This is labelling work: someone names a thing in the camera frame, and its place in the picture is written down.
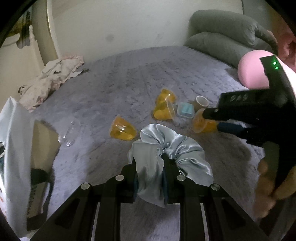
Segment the small white cup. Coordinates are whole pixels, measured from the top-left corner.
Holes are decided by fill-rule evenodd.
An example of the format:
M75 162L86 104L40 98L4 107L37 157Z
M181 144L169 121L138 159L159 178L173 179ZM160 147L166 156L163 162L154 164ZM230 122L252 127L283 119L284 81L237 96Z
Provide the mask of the small white cup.
M195 105L194 105L194 109L195 111L198 111L202 108L207 108L209 106L209 101L207 100L207 98L199 95L196 97L195 99Z

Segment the teal object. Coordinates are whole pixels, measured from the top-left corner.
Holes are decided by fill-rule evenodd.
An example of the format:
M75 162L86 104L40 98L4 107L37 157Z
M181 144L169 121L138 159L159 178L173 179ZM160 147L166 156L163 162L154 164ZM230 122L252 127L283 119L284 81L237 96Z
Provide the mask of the teal object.
M195 114L194 106L189 103L180 102L178 104L177 114L180 117L193 118Z

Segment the finger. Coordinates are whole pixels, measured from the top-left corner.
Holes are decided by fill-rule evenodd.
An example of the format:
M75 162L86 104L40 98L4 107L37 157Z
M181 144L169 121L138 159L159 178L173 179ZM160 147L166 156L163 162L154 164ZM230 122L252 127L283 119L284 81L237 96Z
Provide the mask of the finger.
M257 194L254 204L254 214L258 218L266 217L269 210L276 204L276 201L267 195Z
M296 192L296 166L289 171L287 178L276 189L273 197L277 200L281 200L291 196L295 192Z
M264 159L262 159L258 164L258 172L261 175L264 175L265 173L267 173L267 170L268 170L268 164Z
M256 194L265 194L266 196L272 194L274 190L274 182L268 177L260 176L255 190Z

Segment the yellow object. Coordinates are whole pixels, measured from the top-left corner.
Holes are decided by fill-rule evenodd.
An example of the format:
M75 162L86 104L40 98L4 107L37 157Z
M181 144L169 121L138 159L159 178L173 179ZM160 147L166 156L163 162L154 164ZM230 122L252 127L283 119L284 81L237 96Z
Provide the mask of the yellow object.
M176 96L172 91L168 89L162 89L162 91L156 99L156 105L165 102L166 100L169 100L171 103L174 103L176 100Z
M202 117L202 113L205 109L200 109L196 112L193 118L193 131L195 133L205 133L217 131L217 122L214 120L207 120Z
M175 110L172 103L169 100L166 100L156 105L153 111L153 115L156 119L162 120L162 121L174 119Z
M124 141L130 141L137 135L135 127L117 115L110 128L110 136Z

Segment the gray cushion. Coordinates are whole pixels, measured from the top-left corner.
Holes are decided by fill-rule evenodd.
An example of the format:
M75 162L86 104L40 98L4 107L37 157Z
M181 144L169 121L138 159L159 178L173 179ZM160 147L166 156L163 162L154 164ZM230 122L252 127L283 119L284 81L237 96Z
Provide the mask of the gray cushion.
M209 32L190 37L185 46L209 54L236 68L242 56L254 50L227 36Z
M246 15L222 10L199 10L193 14L190 21L198 33L223 34L254 49L257 48L257 38L260 38L277 54L277 43L273 36L257 21Z

